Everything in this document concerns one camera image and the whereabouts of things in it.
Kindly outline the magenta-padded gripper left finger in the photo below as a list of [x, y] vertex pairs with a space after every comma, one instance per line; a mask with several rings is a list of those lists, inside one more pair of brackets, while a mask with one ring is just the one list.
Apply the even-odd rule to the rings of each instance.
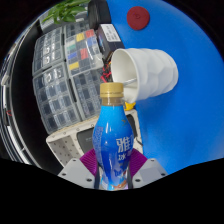
[[79, 159], [72, 158], [58, 176], [84, 188], [98, 189], [99, 168], [95, 151], [91, 149]]

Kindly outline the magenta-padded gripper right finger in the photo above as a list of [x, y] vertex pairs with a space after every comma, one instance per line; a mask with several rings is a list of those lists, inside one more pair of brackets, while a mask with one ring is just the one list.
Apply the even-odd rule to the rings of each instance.
[[128, 168], [128, 188], [136, 189], [159, 180], [168, 173], [155, 159], [147, 159], [138, 150], [133, 149]]

